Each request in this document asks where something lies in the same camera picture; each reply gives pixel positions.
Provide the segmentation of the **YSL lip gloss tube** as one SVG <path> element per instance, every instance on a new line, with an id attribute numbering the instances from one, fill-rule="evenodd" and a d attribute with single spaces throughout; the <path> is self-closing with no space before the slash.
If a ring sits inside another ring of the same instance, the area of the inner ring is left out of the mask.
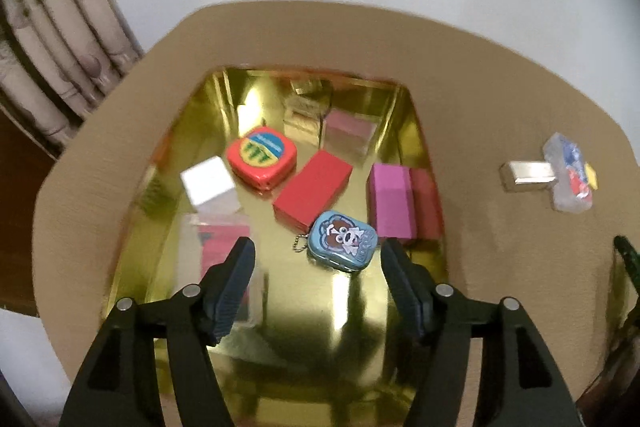
<path id="1" fill-rule="evenodd" d="M 188 284 L 199 282 L 210 267 L 221 265 L 227 259 L 239 237 L 251 235 L 250 219 L 243 213 L 185 215 L 180 227 L 175 291 Z M 255 327 L 262 323 L 265 286 L 265 273 L 256 262 L 234 322 L 235 326 Z"/>

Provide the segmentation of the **small silver box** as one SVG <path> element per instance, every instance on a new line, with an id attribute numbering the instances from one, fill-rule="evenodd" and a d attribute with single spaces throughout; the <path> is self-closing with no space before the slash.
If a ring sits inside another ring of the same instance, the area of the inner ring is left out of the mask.
<path id="1" fill-rule="evenodd" d="M 548 161 L 508 161 L 499 168 L 499 174 L 508 192 L 544 191 L 558 182 Z"/>

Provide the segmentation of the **clear plastic packet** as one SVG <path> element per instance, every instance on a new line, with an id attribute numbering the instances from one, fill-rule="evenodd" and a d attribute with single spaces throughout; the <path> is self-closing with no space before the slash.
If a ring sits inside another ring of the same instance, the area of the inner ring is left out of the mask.
<path id="1" fill-rule="evenodd" d="M 589 210 L 592 207 L 592 187 L 579 146 L 560 132 L 555 132 L 544 143 L 542 153 L 556 178 L 551 192 L 553 208 L 568 213 Z"/>

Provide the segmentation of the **pink rectangular box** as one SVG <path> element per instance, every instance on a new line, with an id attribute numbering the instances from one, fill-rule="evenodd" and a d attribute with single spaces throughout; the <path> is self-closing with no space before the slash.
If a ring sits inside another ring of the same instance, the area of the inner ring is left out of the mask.
<path id="1" fill-rule="evenodd" d="M 381 239 L 439 241 L 444 234 L 435 180 L 423 168 L 374 164 L 367 179 L 368 221 Z"/>

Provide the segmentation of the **white cube box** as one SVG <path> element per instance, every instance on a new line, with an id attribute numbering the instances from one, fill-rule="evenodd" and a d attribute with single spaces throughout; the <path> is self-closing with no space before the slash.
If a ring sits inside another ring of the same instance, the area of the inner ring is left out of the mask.
<path id="1" fill-rule="evenodd" d="M 180 179 L 189 202 L 202 215 L 231 215 L 241 209 L 236 185 L 219 156 L 184 170 Z"/>

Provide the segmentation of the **blue cartoon tin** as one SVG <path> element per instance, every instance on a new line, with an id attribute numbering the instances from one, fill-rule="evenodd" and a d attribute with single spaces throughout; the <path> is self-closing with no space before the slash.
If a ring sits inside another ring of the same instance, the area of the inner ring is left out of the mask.
<path id="1" fill-rule="evenodd" d="M 378 234 L 367 223 L 334 210 L 322 212 L 306 234 L 296 236 L 293 251 L 314 261 L 356 273 L 366 269 L 378 248 Z"/>

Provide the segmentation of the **dark wooden furniture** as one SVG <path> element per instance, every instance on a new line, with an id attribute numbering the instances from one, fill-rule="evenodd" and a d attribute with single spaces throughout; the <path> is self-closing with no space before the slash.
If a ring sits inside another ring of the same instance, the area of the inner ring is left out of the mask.
<path id="1" fill-rule="evenodd" d="M 1 306 L 34 317 L 32 218 L 54 160 L 6 115 L 1 116 L 0 140 Z"/>

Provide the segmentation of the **red rounded tin box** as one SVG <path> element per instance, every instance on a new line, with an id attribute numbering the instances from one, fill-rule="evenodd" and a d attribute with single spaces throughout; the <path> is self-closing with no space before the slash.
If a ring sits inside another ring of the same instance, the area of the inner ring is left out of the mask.
<path id="1" fill-rule="evenodd" d="M 270 127 L 256 127 L 233 141 L 226 157 L 232 172 L 257 191 L 269 192 L 296 168 L 297 147 Z"/>

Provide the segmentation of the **red rectangular box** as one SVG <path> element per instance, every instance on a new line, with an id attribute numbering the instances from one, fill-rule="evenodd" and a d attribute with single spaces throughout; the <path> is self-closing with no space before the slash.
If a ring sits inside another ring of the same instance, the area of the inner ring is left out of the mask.
<path id="1" fill-rule="evenodd" d="M 308 232 L 345 190 L 351 174 L 348 162 L 318 150 L 272 203 L 274 217 L 290 229 Z"/>

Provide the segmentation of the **patterned curtain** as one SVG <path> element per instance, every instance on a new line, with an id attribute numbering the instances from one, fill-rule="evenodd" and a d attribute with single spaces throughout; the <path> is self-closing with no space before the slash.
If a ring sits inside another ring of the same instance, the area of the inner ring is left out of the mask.
<path id="1" fill-rule="evenodd" d="M 141 57 L 115 0 L 1 0 L 1 109 L 52 156 Z"/>

